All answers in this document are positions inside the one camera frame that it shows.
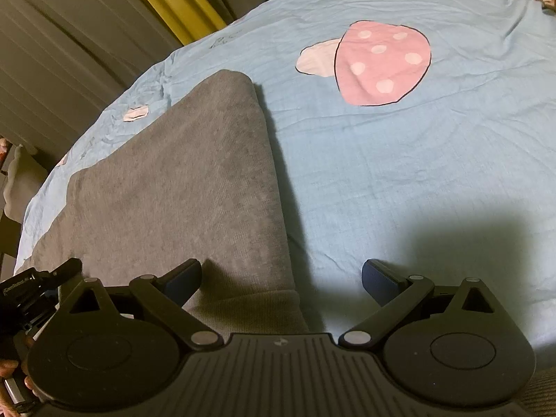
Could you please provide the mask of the person's left hand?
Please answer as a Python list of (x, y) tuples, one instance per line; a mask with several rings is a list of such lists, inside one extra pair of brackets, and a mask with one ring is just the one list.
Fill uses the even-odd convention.
[(37, 392), (35, 391), (35, 384), (32, 379), (28, 376), (28, 361), (27, 358), (22, 360), (18, 359), (16, 356), (9, 358), (8, 354), (14, 354), (13, 339), (8, 342), (8, 334), (4, 329), (1, 330), (1, 415), (2, 416), (20, 416), (21, 413), (15, 408), (13, 400), (7, 389), (6, 381), (13, 377), (16, 371), (23, 371), (26, 374), (25, 386), (30, 390), (35, 397), (37, 397)]

